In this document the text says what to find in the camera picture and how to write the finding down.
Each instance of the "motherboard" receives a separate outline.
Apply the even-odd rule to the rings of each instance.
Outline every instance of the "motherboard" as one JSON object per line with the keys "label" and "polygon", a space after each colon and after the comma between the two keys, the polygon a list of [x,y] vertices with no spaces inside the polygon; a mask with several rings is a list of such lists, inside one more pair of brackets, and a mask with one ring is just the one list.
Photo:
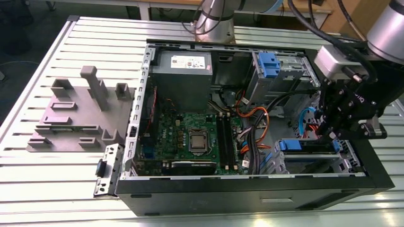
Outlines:
{"label": "motherboard", "polygon": [[151,176],[243,174],[236,145],[240,128],[240,119],[228,116],[160,114],[156,144],[143,145],[138,172]]}

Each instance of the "cpu socket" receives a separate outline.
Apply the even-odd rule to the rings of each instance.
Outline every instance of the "cpu socket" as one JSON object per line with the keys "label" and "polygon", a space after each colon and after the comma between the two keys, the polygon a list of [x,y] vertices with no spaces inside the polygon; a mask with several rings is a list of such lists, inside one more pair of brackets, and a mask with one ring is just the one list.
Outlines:
{"label": "cpu socket", "polygon": [[194,155],[200,156],[208,152],[208,131],[204,129],[191,129],[188,135],[188,151]]}

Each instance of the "aluminum extrusion table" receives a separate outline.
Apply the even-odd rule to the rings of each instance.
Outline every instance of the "aluminum extrusion table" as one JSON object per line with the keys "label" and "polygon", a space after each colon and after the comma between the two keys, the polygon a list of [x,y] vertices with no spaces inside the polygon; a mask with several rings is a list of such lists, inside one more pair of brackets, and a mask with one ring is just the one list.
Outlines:
{"label": "aluminum extrusion table", "polygon": [[[326,41],[304,31],[236,27],[239,44],[319,49]],[[115,85],[138,87],[146,39],[192,40],[179,23],[82,17],[68,21],[0,127],[0,223],[58,226],[404,226],[404,115],[400,102],[382,122],[390,137],[371,143],[396,185],[324,211],[136,218],[119,199],[94,199],[100,153],[30,153],[27,141],[54,95],[58,78],[74,85],[83,65]]]}

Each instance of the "small circuit board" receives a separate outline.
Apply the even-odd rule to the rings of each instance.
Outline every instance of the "small circuit board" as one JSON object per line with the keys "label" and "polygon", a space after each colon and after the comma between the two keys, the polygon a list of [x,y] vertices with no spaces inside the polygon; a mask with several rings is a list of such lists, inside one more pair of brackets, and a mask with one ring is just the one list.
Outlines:
{"label": "small circuit board", "polygon": [[235,138],[242,123],[239,118],[228,118],[231,125],[231,146],[235,153],[234,166],[223,165],[220,161],[220,135],[218,135],[215,114],[162,114],[159,119],[158,143],[154,147],[143,146],[144,158],[139,160],[138,168],[146,175],[167,175],[166,167],[172,164],[198,162],[215,168],[215,175],[238,175],[243,173],[238,160]]}

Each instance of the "gray power supply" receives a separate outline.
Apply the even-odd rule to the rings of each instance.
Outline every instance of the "gray power supply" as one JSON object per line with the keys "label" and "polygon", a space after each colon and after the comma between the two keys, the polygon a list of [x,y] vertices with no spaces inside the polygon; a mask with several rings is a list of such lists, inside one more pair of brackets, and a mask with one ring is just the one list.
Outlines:
{"label": "gray power supply", "polygon": [[179,112],[203,113],[214,75],[211,53],[163,51],[158,61],[151,74],[159,97],[171,99]]}

